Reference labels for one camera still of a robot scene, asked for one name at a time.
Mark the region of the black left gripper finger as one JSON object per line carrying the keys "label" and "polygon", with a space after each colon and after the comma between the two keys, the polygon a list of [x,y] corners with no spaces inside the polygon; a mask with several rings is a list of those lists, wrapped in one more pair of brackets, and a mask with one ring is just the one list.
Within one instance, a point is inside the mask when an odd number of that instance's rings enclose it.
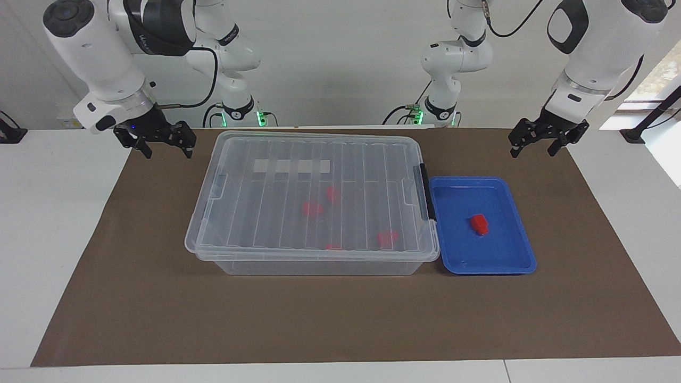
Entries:
{"label": "black left gripper finger", "polygon": [[567,129],[565,132],[561,131],[559,137],[549,146],[549,156],[557,155],[559,150],[565,146],[578,143],[588,128],[588,124],[578,124],[574,128]]}
{"label": "black left gripper finger", "polygon": [[511,144],[509,153],[513,159],[516,159],[525,146],[532,145],[542,139],[542,133],[537,132],[537,124],[534,121],[520,120],[508,134],[508,140]]}

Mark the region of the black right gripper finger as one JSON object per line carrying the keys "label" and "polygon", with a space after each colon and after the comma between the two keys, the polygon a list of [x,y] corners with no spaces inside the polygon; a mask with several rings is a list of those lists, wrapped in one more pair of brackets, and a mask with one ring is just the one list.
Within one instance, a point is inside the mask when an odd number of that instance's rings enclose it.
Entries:
{"label": "black right gripper finger", "polygon": [[195,144],[196,135],[194,131],[192,131],[187,122],[178,121],[178,147],[187,159],[192,159]]}
{"label": "black right gripper finger", "polygon": [[153,151],[149,148],[147,142],[143,138],[130,134],[126,128],[116,127],[113,129],[113,133],[124,148],[131,148],[139,151],[146,159],[151,159]]}

